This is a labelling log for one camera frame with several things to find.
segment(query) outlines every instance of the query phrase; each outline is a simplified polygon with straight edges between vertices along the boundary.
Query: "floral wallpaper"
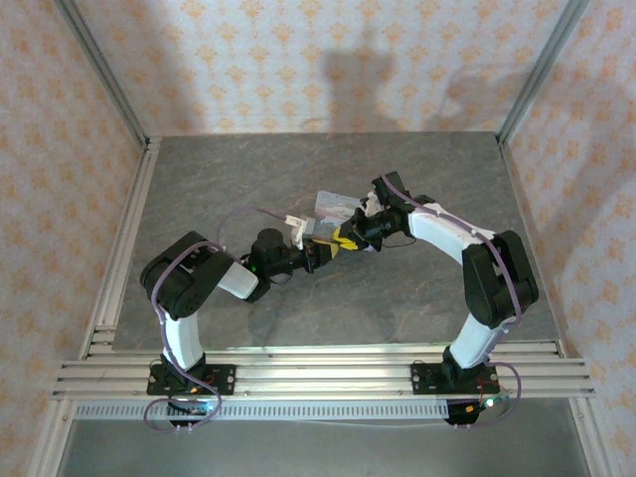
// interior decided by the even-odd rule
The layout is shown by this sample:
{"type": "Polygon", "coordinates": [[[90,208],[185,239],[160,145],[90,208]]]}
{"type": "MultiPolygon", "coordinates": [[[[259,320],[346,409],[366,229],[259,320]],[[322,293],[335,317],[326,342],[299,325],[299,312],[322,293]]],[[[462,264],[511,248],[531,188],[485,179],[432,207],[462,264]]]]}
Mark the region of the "floral wallpaper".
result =
{"type": "Polygon", "coordinates": [[[149,135],[498,130],[565,0],[79,0],[149,135]]]}
{"type": "Polygon", "coordinates": [[[139,151],[52,1],[0,5],[0,475],[79,351],[139,151]]]}
{"type": "Polygon", "coordinates": [[[636,475],[636,17],[587,7],[512,141],[512,172],[567,345],[636,475]]]}

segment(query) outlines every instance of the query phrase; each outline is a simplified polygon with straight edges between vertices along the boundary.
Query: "black mounting plate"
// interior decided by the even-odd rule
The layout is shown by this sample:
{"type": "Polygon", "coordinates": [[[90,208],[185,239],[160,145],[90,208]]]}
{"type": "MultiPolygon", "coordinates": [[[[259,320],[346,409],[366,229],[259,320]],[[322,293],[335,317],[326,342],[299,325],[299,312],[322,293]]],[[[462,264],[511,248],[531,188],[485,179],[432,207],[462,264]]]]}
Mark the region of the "black mounting plate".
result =
{"type": "MultiPolygon", "coordinates": [[[[237,383],[236,365],[205,364],[200,376],[203,377],[203,382],[210,383],[222,396],[231,396],[235,393],[235,384],[237,383]]],[[[149,396],[188,396],[195,398],[196,396],[212,394],[206,389],[191,393],[191,388],[191,384],[185,387],[163,364],[150,366],[150,378],[148,378],[148,387],[146,389],[146,393],[149,396]]]]}
{"type": "Polygon", "coordinates": [[[499,393],[499,377],[494,367],[482,367],[474,379],[452,384],[442,374],[441,363],[413,363],[410,365],[410,382],[414,395],[480,395],[479,383],[484,384],[483,394],[499,393]]]}

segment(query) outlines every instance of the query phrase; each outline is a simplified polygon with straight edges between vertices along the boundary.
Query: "gray floor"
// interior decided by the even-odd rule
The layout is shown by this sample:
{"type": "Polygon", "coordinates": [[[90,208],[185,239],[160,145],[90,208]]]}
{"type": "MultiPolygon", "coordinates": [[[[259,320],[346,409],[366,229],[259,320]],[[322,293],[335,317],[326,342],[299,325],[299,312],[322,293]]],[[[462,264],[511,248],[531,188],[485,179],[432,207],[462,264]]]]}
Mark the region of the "gray floor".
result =
{"type": "MultiPolygon", "coordinates": [[[[414,194],[526,241],[512,186],[491,133],[281,134],[175,137],[161,144],[133,252],[115,348],[160,349],[156,318],[138,284],[143,266],[190,230],[214,239],[232,208],[258,205],[311,215],[316,193],[365,197],[397,170],[414,194]]],[[[259,230],[286,229],[261,215],[230,220],[223,244],[249,251],[259,230]]],[[[405,242],[393,237],[392,243],[405,242]]],[[[200,312],[204,347],[435,343],[464,322],[461,269],[427,243],[381,253],[341,252],[314,275],[297,272],[259,302],[216,290],[200,312]]],[[[556,338],[543,289],[510,339],[556,338]]]]}
{"type": "Polygon", "coordinates": [[[138,421],[79,421],[71,436],[59,477],[589,475],[566,399],[524,399],[471,431],[219,421],[157,435],[138,421]]]}

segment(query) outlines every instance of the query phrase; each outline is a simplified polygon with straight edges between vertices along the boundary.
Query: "patterned wallpaper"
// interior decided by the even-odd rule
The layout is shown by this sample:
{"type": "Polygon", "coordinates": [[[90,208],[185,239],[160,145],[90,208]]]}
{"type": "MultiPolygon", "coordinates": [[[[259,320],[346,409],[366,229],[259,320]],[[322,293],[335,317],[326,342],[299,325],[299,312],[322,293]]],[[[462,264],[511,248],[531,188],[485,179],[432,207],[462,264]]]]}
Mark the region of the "patterned wallpaper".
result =
{"type": "Polygon", "coordinates": [[[591,365],[636,475],[636,17],[596,0],[512,142],[516,181],[568,345],[591,365]]]}
{"type": "Polygon", "coordinates": [[[139,158],[52,1],[0,6],[0,475],[24,475],[139,158]]]}
{"type": "Polygon", "coordinates": [[[79,0],[150,135],[497,130],[565,0],[79,0]]]}

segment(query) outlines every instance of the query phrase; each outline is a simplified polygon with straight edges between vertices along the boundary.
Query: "yellow object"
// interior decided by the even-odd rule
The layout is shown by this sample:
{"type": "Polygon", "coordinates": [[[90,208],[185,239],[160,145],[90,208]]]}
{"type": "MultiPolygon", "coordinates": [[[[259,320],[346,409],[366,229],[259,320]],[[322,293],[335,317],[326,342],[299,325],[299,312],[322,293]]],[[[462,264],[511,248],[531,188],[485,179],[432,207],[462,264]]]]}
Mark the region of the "yellow object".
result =
{"type": "Polygon", "coordinates": [[[346,248],[347,250],[358,250],[358,246],[354,241],[340,237],[340,228],[337,228],[334,232],[334,240],[338,242],[342,248],[346,248]]]}

